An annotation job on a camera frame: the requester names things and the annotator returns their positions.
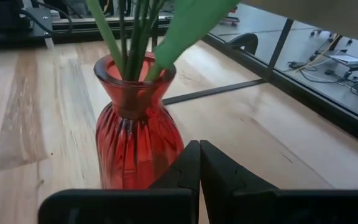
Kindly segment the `black table edge rail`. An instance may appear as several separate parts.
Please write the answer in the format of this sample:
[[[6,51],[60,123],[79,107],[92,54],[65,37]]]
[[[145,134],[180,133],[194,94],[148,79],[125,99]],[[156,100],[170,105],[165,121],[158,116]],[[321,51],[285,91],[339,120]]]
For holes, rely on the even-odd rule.
[[[266,63],[260,61],[251,54],[243,54],[232,49],[212,34],[207,34],[202,41],[212,46],[225,56],[239,63],[246,69],[264,79],[267,83],[277,87],[282,92],[296,99],[318,113],[332,124],[335,124],[345,132],[358,140],[358,115],[346,109],[334,100],[323,96],[310,87],[290,78],[277,69],[269,70]]]

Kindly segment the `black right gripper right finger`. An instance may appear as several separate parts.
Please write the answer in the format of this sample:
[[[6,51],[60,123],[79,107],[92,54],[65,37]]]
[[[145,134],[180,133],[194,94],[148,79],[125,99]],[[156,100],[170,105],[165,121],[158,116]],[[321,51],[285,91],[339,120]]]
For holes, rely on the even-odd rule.
[[[200,141],[201,185],[209,224],[228,224],[234,192],[258,192],[277,187],[231,159],[207,140]]]

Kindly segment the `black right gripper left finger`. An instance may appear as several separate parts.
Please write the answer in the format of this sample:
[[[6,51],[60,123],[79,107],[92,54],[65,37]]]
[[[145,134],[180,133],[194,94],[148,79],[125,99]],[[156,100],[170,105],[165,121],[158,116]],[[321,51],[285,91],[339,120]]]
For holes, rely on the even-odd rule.
[[[175,162],[149,189],[190,189],[200,193],[201,147],[198,141],[190,141]]]

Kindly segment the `black curved floor object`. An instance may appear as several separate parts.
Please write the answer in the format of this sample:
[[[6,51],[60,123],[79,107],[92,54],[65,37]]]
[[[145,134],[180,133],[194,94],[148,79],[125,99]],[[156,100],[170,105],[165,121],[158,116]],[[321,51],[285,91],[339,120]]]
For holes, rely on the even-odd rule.
[[[257,35],[252,33],[242,34],[229,41],[229,45],[232,47],[232,49],[238,50],[240,52],[248,52],[252,55],[256,53],[258,44],[259,39]]]

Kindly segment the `white and blue tulip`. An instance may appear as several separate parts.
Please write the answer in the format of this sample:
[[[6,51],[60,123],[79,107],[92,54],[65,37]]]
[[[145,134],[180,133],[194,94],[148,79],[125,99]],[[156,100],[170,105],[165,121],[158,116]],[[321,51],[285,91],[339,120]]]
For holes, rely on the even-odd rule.
[[[145,81],[155,80],[189,47],[203,38],[241,0],[175,0],[165,38],[154,50],[155,62]]]

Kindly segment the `red glass vase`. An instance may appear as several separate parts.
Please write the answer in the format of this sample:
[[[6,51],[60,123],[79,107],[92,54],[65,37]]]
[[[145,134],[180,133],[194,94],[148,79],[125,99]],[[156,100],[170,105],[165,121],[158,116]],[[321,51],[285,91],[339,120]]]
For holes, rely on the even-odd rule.
[[[110,97],[96,123],[96,148],[104,189],[146,189],[175,162],[183,140],[162,96],[176,75],[175,66],[152,81],[145,76],[155,62],[146,53],[137,82],[123,80],[110,55],[94,74]]]

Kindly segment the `white flat floor device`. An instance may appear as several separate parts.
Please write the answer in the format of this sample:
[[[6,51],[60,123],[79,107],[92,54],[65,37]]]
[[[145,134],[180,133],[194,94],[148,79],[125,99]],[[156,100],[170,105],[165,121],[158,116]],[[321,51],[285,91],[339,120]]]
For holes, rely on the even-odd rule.
[[[343,63],[344,65],[358,65],[358,58],[350,55],[332,55],[331,58]]]

